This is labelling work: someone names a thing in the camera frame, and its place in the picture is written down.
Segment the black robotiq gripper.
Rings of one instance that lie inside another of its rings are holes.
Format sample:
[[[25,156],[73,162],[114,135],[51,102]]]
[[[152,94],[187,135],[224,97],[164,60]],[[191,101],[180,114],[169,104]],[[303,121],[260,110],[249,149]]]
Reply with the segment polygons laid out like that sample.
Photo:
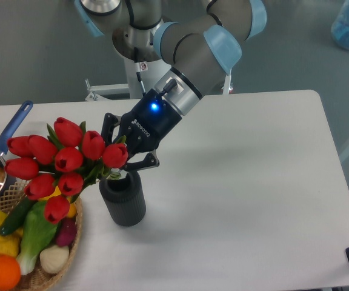
[[[106,146],[122,143],[125,136],[129,157],[148,152],[140,161],[128,161],[120,169],[111,170],[110,178],[120,179],[124,172],[158,167],[160,162],[155,150],[181,120],[182,116],[153,89],[149,90],[128,113],[122,116],[106,113],[101,130]],[[118,126],[118,137],[113,139],[114,129]]]

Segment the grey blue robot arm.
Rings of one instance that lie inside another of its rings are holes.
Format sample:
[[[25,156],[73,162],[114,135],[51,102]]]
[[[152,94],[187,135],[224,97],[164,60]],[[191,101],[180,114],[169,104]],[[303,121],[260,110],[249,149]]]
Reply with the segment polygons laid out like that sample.
[[[113,129],[126,138],[125,171],[157,167],[160,141],[219,81],[228,81],[242,55],[241,43],[265,28],[262,1],[204,1],[205,15],[187,24],[166,21],[161,1],[76,1],[96,36],[110,35],[124,60],[127,90],[137,104],[122,116],[108,116],[104,138]]]

